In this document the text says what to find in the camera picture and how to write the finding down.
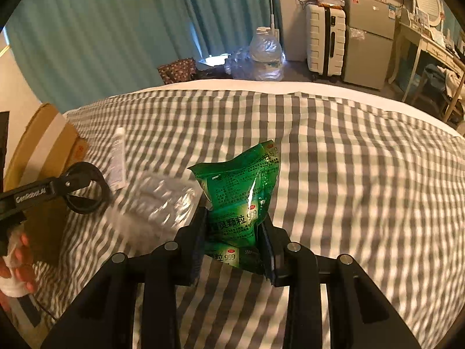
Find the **green granule sachet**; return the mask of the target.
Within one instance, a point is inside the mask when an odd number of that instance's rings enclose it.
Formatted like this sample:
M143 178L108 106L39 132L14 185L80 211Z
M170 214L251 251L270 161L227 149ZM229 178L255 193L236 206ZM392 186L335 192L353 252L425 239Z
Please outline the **green granule sachet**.
M209 202L205 254L250 273L264 273L257 235L280 171L274 142L259 143L229 161L189 169Z

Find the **brown cardboard box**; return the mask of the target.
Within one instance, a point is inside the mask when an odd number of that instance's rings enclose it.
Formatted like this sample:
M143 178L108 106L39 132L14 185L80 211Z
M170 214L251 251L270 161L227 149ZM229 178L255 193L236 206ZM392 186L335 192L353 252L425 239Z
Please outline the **brown cardboard box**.
M62 175L71 165L83 161L87 141L50 103L42 104L29 121L6 171L7 191L37 180ZM57 199L24 212L24 231L33 258L51 266L58 264L62 236L69 209Z

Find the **small white cream tube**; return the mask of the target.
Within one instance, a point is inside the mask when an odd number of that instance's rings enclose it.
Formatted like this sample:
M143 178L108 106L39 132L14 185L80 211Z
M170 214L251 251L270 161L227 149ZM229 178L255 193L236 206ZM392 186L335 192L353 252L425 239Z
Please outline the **small white cream tube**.
M115 130L110 150L110 174L108 185L112 191L119 191L126 187L127 171L125 163L125 129Z

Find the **checkered bed sheet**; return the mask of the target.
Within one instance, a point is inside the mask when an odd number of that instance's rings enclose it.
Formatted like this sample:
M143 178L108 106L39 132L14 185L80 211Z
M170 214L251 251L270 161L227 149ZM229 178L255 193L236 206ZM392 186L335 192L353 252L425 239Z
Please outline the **checkered bed sheet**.
M435 348L464 307L464 138L407 115L323 95L141 91L67 112L107 175L126 130L130 206L145 172L194 180L189 166L273 140L280 173L269 213L292 241L350 254L422 348ZM37 299L57 318L115 252L134 255L106 218L71 213L58 267L35 266ZM184 348L281 348L288 292L204 258L198 286L179 288Z

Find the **teal curtain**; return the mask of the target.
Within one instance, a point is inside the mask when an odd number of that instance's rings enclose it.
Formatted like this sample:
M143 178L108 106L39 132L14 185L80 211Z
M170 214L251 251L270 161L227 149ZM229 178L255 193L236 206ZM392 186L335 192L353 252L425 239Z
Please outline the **teal curtain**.
M159 68L245 47L279 0L21 0L12 53L42 102L67 111L159 86Z

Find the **dark floral bag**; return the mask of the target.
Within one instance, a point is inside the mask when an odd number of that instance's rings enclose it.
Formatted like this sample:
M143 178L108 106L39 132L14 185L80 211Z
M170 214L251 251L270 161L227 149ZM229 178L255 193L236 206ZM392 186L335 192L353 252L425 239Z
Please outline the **dark floral bag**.
M184 58L158 67L158 73L164 84L191 81L197 73L196 60Z

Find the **large clear water jug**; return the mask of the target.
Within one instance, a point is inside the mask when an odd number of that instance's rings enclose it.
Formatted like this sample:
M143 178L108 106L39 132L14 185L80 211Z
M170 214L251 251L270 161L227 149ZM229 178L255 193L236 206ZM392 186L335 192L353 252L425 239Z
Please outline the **large clear water jug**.
M249 45L254 78L257 81L282 81L283 52L270 27L257 27Z

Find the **wooden chair with clothes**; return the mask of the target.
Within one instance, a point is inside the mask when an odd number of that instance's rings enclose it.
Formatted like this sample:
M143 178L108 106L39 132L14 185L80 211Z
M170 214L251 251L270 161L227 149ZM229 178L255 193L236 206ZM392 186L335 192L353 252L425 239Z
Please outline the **wooden chair with clothes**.
M424 68L409 104L441 121L458 83L459 78L453 71L429 64Z

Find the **white suitcase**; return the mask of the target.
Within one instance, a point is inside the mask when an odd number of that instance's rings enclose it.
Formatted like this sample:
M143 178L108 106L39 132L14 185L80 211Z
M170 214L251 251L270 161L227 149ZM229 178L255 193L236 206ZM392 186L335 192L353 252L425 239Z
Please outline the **white suitcase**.
M317 5L306 6L305 12L309 71L328 78L341 76L345 50L345 12Z

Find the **grey mini fridge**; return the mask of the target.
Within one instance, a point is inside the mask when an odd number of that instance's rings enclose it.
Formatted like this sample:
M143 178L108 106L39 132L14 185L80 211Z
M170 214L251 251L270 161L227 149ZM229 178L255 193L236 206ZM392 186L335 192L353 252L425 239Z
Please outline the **grey mini fridge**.
M381 90L395 32L396 8L378 0L346 0L343 81Z

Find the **white dressing table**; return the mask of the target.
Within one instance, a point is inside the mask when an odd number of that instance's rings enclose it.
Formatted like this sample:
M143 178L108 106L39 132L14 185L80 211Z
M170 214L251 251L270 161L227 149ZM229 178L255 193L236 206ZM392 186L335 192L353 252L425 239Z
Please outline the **white dressing table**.
M412 0L412 7L403 7L397 14L398 22L394 47L394 66L389 83L399 73L403 46L416 46L416 53L407 85L403 90L403 101L407 100L417 72L421 54L430 55L444 67L461 75L464 64L453 48L447 47L444 36L444 4L442 0Z

